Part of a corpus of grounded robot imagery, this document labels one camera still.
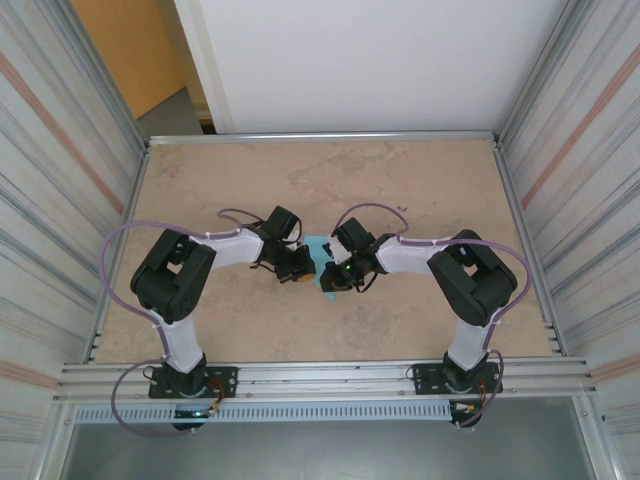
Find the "light blue paper sheet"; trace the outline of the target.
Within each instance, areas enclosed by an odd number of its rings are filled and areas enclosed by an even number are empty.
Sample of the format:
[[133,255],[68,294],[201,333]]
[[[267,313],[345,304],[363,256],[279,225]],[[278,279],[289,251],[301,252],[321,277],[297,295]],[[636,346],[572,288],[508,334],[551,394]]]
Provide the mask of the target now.
[[320,277],[325,271],[326,264],[333,262],[333,258],[325,251],[324,245],[327,243],[326,236],[305,235],[303,244],[309,247],[309,253],[313,260],[316,274],[313,278],[314,285],[323,293],[331,302],[336,301],[336,294],[332,292],[324,292],[321,287]]

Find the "grey metal sheet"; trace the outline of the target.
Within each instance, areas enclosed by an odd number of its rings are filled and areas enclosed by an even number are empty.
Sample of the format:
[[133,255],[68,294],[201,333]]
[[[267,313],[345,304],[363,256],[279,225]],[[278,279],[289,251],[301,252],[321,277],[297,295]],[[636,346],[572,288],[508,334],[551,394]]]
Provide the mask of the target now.
[[568,399],[442,421],[232,423],[182,438],[75,428],[62,480],[595,480]]

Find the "small control board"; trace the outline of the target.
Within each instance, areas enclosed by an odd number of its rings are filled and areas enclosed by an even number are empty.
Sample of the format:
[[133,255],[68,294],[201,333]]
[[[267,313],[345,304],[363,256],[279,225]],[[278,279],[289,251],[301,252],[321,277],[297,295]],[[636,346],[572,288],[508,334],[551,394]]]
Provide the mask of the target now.
[[202,427],[218,413],[216,405],[206,408],[183,408],[178,406],[173,414],[171,425],[177,431],[191,431]]
[[480,400],[450,400],[450,423],[458,430],[472,428],[482,418],[482,407],[483,403]]

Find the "striped translucent side panel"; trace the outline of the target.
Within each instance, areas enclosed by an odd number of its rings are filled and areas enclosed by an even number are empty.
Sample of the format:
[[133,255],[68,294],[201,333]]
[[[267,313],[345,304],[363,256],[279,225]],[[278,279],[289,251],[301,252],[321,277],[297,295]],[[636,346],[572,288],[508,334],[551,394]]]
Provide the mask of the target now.
[[145,141],[70,0],[0,0],[0,480],[37,466],[86,357]]
[[497,140],[611,470],[640,480],[640,0],[564,0]]

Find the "orange wooden door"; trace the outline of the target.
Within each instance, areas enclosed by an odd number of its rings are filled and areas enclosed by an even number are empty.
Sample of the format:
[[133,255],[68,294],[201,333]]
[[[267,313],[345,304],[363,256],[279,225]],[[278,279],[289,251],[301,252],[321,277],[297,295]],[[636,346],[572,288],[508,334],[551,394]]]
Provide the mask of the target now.
[[175,0],[71,0],[136,118],[186,89],[200,122],[210,122]]

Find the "wide aluminium mounting rail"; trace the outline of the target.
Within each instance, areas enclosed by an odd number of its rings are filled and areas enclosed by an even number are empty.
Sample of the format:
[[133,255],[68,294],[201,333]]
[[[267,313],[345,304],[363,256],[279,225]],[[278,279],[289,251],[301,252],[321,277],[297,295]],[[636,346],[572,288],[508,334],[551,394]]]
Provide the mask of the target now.
[[[393,400],[415,395],[412,360],[367,362],[238,363],[230,389],[235,402]],[[56,403],[106,404],[126,364],[68,365]],[[596,385],[582,358],[530,357],[504,360],[504,398],[592,396]]]

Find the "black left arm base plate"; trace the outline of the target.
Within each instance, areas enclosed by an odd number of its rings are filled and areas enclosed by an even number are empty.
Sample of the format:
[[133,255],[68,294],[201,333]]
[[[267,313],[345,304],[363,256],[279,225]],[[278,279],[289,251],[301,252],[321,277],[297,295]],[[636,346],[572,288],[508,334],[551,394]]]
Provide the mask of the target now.
[[168,365],[153,367],[148,396],[151,399],[234,398],[238,384],[236,367],[196,366],[189,373]]

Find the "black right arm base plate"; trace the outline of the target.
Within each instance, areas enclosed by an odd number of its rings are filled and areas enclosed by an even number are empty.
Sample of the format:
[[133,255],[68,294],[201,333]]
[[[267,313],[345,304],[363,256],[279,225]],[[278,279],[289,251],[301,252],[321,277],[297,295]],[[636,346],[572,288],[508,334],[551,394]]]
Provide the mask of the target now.
[[409,378],[417,395],[479,395],[483,391],[503,391],[499,365],[495,362],[482,362],[469,371],[444,362],[418,363],[410,367]]

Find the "long aluminium table edge rail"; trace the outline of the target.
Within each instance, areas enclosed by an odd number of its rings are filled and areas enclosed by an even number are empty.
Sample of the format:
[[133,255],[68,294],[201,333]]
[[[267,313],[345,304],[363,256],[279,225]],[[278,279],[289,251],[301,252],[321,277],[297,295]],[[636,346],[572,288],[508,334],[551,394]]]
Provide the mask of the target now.
[[397,132],[316,132],[316,133],[262,133],[152,136],[150,146],[160,145],[216,145],[216,144],[267,144],[267,143],[317,143],[317,142],[365,142],[365,141],[440,141],[487,140],[493,141],[491,131],[437,130]]

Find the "short aluminium table edge rail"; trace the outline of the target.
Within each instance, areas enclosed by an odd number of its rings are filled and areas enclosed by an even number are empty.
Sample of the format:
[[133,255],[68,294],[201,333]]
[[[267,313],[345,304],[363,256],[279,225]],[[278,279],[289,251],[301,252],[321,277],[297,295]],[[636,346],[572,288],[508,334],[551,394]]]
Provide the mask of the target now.
[[[147,146],[147,148],[142,154],[141,161],[140,161],[140,164],[135,176],[135,180],[133,183],[133,187],[131,190],[131,194],[129,197],[129,201],[126,206],[126,210],[123,217],[124,223],[131,222],[135,215],[136,205],[140,196],[141,187],[144,181],[144,176],[145,176],[148,162],[149,162],[149,156],[150,156],[150,146]],[[129,233],[127,231],[124,231],[124,232],[120,232],[112,240],[113,255],[111,259],[111,264],[108,268],[107,279],[109,280],[109,285],[113,290],[116,290],[116,280],[118,278],[119,269],[122,263],[122,258],[124,255],[128,236],[129,236]],[[92,336],[87,346],[86,355],[84,359],[85,363],[91,364],[95,362],[97,351],[102,341],[104,325],[106,323],[106,319],[108,316],[110,303],[111,303],[111,297],[107,291],[104,291],[101,296],[100,302],[98,304],[96,322],[95,322]]]
[[554,356],[566,357],[567,352],[563,342],[563,335],[557,328],[556,308],[553,304],[549,288],[543,275],[541,263],[533,245],[533,240],[526,223],[524,209],[517,197],[517,192],[508,170],[504,148],[498,140],[493,142],[493,154],[507,202],[515,222],[519,241],[523,248],[524,256],[530,265],[532,288],[537,297],[543,323],[550,333],[552,354]]

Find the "white door frame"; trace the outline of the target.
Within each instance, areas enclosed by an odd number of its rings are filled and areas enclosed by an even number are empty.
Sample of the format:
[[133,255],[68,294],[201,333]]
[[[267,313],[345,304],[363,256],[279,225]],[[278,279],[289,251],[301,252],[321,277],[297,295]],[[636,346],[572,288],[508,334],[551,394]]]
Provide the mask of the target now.
[[204,0],[173,0],[191,60],[187,62],[187,88],[199,120],[217,134],[236,132],[213,41],[207,28]]

